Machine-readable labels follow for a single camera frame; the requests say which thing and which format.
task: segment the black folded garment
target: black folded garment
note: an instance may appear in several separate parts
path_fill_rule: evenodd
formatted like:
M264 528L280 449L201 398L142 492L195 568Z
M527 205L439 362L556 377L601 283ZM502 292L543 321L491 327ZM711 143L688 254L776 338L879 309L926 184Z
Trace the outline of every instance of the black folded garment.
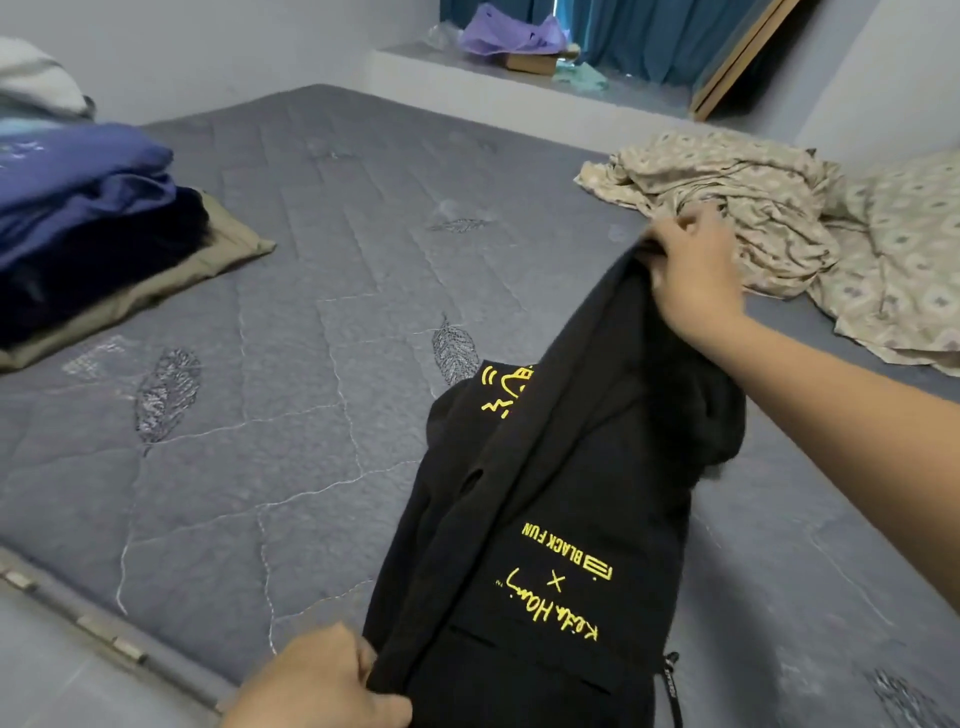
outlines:
M418 728L650 728L692 489L732 458L743 392L660 318L636 250L536 366L435 403L373 593L368 686Z
M170 205L80 225L0 271L0 349L183 262L203 246L208 221L200 193L179 187Z

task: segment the teal curtain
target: teal curtain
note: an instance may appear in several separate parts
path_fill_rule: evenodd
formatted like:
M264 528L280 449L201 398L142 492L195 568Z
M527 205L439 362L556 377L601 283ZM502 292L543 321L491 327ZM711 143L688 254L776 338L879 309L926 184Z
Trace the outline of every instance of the teal curtain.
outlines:
M483 0L441 0L440 19L466 28ZM540 25L553 12L553 0L487 0L498 10L524 23Z
M590 65L693 87L744 18L769 0L558 0Z

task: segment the bed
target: bed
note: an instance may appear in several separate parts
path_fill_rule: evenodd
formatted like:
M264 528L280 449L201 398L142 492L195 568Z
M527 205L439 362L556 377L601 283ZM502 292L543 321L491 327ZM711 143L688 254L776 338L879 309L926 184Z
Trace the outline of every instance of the bed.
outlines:
M362 624L457 376L435 349L536 361L642 219L572 182L597 155L329 86L148 131L276 251L0 378L0 543L235 684ZM749 307L960 400L806 300ZM670 646L691 726L876 726L911 695L960 716L957 617L755 409L699 487Z

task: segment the black hoodie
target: black hoodie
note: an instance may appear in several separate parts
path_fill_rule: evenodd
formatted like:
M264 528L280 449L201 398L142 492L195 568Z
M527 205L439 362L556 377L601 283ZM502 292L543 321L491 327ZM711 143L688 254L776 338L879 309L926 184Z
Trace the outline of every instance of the black hoodie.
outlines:
M692 489L744 413L623 255L540 364L484 362L434 403L369 687L420 728L652 726Z

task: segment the person's left hand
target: person's left hand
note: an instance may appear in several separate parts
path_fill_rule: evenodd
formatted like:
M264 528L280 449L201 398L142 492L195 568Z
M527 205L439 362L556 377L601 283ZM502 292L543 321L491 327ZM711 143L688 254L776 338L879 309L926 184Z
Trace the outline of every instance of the person's left hand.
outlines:
M407 728L407 698L364 687L375 659L342 623L297 637L240 689L221 728Z

